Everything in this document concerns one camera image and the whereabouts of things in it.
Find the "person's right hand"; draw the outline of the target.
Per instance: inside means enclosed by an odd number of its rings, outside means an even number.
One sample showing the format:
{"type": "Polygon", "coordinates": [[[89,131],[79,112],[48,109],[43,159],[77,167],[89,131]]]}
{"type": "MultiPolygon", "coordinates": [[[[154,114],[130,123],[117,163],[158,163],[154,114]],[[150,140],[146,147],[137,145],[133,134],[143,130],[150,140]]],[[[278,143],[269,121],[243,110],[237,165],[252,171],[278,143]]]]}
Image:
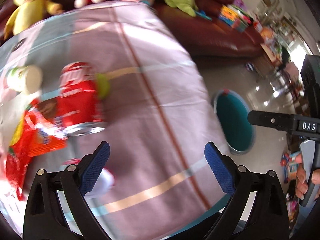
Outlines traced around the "person's right hand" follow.
{"type": "MultiPolygon", "coordinates": [[[[297,173],[296,173],[296,196],[300,199],[304,199],[304,194],[308,190],[306,171],[303,167],[303,158],[302,154],[299,154],[295,158],[295,162],[299,164],[297,173]]],[[[320,170],[317,169],[313,171],[311,180],[315,185],[320,184],[320,170]]]]}

